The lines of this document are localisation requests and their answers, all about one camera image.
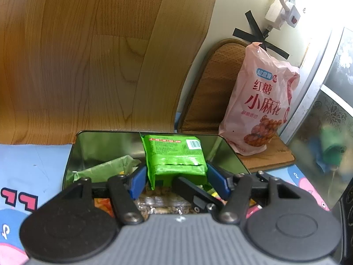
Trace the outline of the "wood-pattern cardboard sheet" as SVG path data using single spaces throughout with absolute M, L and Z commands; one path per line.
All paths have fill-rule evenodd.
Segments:
M 1 0 L 1 142 L 171 132 L 216 0 Z

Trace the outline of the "white power strip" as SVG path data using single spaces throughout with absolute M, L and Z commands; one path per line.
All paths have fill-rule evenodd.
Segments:
M 280 30 L 285 23 L 295 28 L 300 20 L 296 0 L 274 0 L 265 15 L 265 20 L 276 30 Z

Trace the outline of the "pink UHA candy box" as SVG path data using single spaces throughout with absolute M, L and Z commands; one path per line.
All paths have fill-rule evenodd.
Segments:
M 262 206 L 251 199 L 250 206 L 249 206 L 248 211 L 246 213 L 246 218 L 249 218 L 252 214 L 256 213 L 257 211 L 259 211 L 261 209 L 262 209 Z

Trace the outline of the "black metal tin box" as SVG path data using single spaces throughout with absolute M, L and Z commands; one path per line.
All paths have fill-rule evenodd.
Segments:
M 73 174 L 125 155 L 141 162 L 145 151 L 141 136 L 145 132 L 82 131 L 78 133 L 69 154 L 62 188 L 71 185 Z M 206 162 L 232 174 L 249 174 L 240 158 L 222 137 L 215 134 L 188 133 L 197 137 Z

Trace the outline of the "dark green snack packet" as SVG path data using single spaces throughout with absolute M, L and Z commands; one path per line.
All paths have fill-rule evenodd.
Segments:
M 78 181 L 81 178 L 90 178 L 93 183 L 105 182 L 114 175 L 129 175 L 133 173 L 141 161 L 133 159 L 129 155 L 119 157 L 91 168 L 76 172 L 71 180 Z

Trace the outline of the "Peppa Pig bed sheet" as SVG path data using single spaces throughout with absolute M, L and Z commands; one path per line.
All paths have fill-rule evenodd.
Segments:
M 32 209 L 62 189 L 71 145 L 1 146 L 1 263 L 33 264 L 20 241 Z M 237 229 L 208 216 L 154 215 L 129 227 L 93 264 L 274 264 Z

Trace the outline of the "bright green snack pack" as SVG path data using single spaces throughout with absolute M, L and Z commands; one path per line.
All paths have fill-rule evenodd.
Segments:
M 181 176 L 193 184 L 206 185 L 207 163 L 200 140 L 195 136 L 142 135 L 151 189 L 171 187 Z

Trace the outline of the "clear bag of nut bars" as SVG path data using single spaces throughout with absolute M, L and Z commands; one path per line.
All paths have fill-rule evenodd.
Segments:
M 168 187 L 156 187 L 154 191 L 146 187 L 135 200 L 135 204 L 145 220 L 150 215 L 195 213 L 190 202 L 173 193 Z

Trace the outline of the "large pink snack bag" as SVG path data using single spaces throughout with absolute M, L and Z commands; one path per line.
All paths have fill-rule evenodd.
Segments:
M 241 155 L 267 149 L 287 120 L 300 71 L 270 56 L 259 42 L 245 49 L 245 58 L 219 126 L 219 134 Z

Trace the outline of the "black tape cross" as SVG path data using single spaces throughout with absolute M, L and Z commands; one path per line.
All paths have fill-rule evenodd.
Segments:
M 289 58 L 289 54 L 280 49 L 279 47 L 273 45 L 272 43 L 266 41 L 267 37 L 269 36 L 270 30 L 266 28 L 263 32 L 260 30 L 260 27 L 258 26 L 257 22 L 255 21 L 254 16 L 252 15 L 251 10 L 247 11 L 245 13 L 245 17 L 248 21 L 248 24 L 250 26 L 251 33 L 245 32 L 244 30 L 235 28 L 233 31 L 233 36 L 239 39 L 242 39 L 244 41 L 253 43 L 253 42 L 259 42 L 260 46 L 267 51 L 270 49 L 271 51 L 274 51 L 276 54 L 280 55 L 284 59 Z

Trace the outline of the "frosted glass sliding door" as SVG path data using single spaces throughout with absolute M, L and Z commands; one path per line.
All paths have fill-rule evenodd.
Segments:
M 281 137 L 296 166 L 333 208 L 352 179 L 352 29 L 345 27 L 330 37 Z

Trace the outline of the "red spicy snack packet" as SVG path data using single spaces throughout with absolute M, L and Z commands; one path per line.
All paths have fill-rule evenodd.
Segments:
M 115 217 L 113 207 L 111 205 L 109 198 L 94 198 L 94 206 L 100 210 L 105 211 L 111 217 L 113 218 Z

